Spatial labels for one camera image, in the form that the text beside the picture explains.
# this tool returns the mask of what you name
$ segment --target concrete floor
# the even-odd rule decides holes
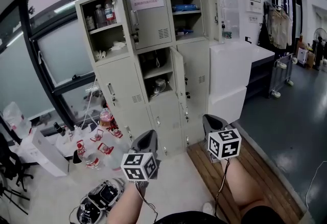
[[[125,179],[122,172],[114,173],[105,169],[93,171],[83,166],[76,167],[74,164],[71,164],[70,169],[69,176],[56,178],[41,166],[32,166],[30,170],[34,179],[25,181],[31,202],[23,203],[29,216],[9,204],[6,198],[0,201],[0,216],[8,221],[11,219],[10,224],[69,223],[69,213],[79,205],[79,201],[87,192],[104,180],[113,177]],[[12,182],[10,186],[21,190]],[[146,200],[156,207],[159,220],[177,212],[201,211],[202,205],[206,201],[213,201],[213,198],[185,152],[162,161],[158,179],[152,180],[147,188]],[[153,223],[154,217],[153,211],[143,204],[137,223]],[[71,221],[78,224],[76,211],[72,214]],[[106,218],[103,217],[99,224],[105,222]]]
[[[284,173],[305,202],[316,168],[327,160],[327,73],[293,66],[293,87],[279,99],[255,96],[247,101],[238,122]],[[316,223],[326,217],[327,163],[308,195]]]

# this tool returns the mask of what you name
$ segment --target wooden board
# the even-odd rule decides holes
[[[211,163],[202,142],[190,146],[188,154],[215,199],[224,174],[220,163]],[[278,177],[245,139],[242,139],[238,160],[261,187],[266,200],[283,221],[286,224],[298,223],[303,217],[300,207]],[[233,200],[228,184],[223,188],[218,201],[230,223],[241,223],[241,214]]]

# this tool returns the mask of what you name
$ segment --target black shorts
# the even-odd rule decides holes
[[[166,216],[155,224],[225,224],[222,220],[199,211],[187,211]],[[281,217],[270,207],[258,206],[243,216],[241,224],[284,224]]]

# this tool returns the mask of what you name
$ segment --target sneaker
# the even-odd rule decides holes
[[[215,212],[212,203],[211,202],[204,203],[202,206],[202,212],[213,216]]]

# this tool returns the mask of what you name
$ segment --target chair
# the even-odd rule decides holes
[[[12,180],[14,177],[17,177],[16,185],[19,187],[19,183],[21,183],[23,190],[26,192],[24,186],[24,177],[30,177],[33,179],[33,176],[30,174],[25,174],[26,169],[30,166],[23,165],[16,153],[13,153],[8,146],[8,143],[4,137],[0,133],[0,163],[1,167],[4,168],[3,175]]]

